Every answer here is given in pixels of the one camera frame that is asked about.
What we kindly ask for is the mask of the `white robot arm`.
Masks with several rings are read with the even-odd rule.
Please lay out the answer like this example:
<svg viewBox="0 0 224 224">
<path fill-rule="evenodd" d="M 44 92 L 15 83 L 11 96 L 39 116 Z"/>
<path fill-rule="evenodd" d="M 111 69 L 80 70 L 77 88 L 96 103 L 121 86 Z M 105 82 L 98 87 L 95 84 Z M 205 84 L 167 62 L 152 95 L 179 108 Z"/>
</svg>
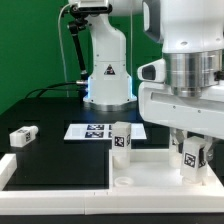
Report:
<svg viewBox="0 0 224 224">
<path fill-rule="evenodd" d="M 224 0 L 137 0 L 146 122 L 224 140 Z"/>
</svg>

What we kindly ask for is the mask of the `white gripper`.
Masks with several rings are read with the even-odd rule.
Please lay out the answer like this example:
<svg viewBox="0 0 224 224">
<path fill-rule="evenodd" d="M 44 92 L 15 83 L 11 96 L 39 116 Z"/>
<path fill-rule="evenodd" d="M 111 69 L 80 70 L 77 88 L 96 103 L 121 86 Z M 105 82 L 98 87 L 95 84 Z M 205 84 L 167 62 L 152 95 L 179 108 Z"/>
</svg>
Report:
<svg viewBox="0 0 224 224">
<path fill-rule="evenodd" d="M 142 119 L 177 128 L 175 137 L 179 153 L 183 151 L 186 131 L 205 135 L 205 158 L 212 161 L 216 138 L 224 139 L 224 81 L 203 88 L 199 98 L 183 98 L 173 95 L 171 87 L 164 83 L 164 59 L 142 65 L 137 73 L 141 80 L 138 104 Z"/>
</svg>

